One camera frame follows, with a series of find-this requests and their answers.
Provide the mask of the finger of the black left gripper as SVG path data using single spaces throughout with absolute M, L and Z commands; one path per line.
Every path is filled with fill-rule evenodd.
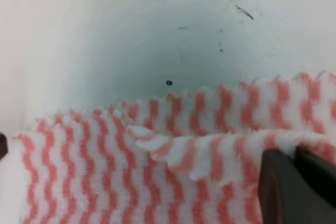
M 7 153 L 8 153 L 7 137 L 3 133 L 0 133 L 0 160 L 2 160 Z

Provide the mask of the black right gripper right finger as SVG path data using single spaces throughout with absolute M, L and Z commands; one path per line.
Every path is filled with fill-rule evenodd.
M 297 147 L 295 167 L 318 195 L 329 203 L 335 203 L 335 165 Z

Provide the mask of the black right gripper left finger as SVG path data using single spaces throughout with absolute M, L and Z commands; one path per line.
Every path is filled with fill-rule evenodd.
M 258 198 L 264 223 L 335 223 L 335 203 L 310 187 L 291 159 L 279 150 L 262 155 Z

